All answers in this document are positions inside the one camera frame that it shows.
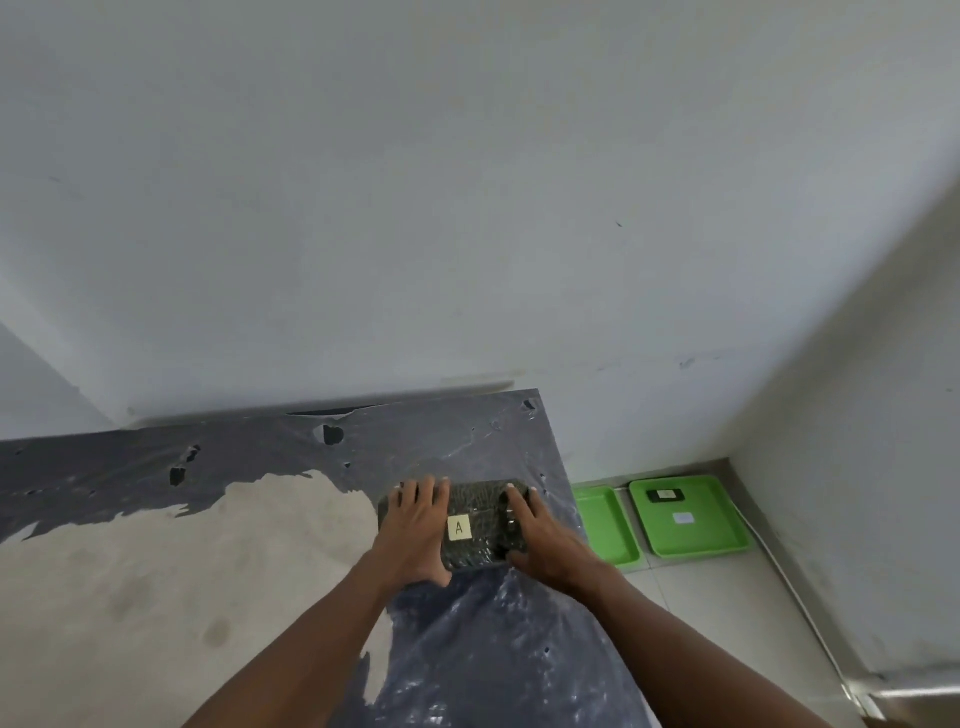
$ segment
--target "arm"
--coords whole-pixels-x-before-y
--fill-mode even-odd
[[[511,552],[511,564],[593,613],[664,728],[829,728],[786,692],[634,589],[616,567],[554,521],[534,489],[529,506],[516,488],[507,491],[528,546],[525,554]]]
[[[450,583],[440,561],[447,479],[394,488],[373,548],[327,596],[234,675],[184,728],[326,725],[380,613],[407,584]]]

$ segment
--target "forearm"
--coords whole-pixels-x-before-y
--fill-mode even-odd
[[[327,596],[230,679],[185,728],[324,725],[393,596],[366,554]]]
[[[603,567],[577,595],[596,616],[664,728],[828,728],[780,688]]]

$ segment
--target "white wall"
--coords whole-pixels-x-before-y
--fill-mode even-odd
[[[575,480],[723,455],[960,170],[958,36],[953,0],[7,0],[0,273],[120,425],[510,378]]]
[[[734,466],[868,669],[960,664],[960,187],[791,370]]]
[[[0,326],[0,439],[104,429],[110,420]]]

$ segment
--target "label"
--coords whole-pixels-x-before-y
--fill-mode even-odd
[[[450,541],[466,541],[467,539],[472,539],[473,535],[470,533],[470,516],[464,514],[463,516],[450,516],[446,519],[446,533],[450,537]]]

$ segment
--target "hand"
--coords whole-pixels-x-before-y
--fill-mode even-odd
[[[582,600],[609,565],[576,533],[554,521],[535,488],[530,489],[529,506],[513,483],[507,485],[507,498],[527,542],[526,553],[511,551],[507,560],[548,587]]]
[[[416,480],[407,480],[390,493],[390,510],[369,555],[394,591],[418,581],[445,587],[452,578],[440,560],[450,479],[445,477],[436,491],[435,483],[428,475],[419,487]]]

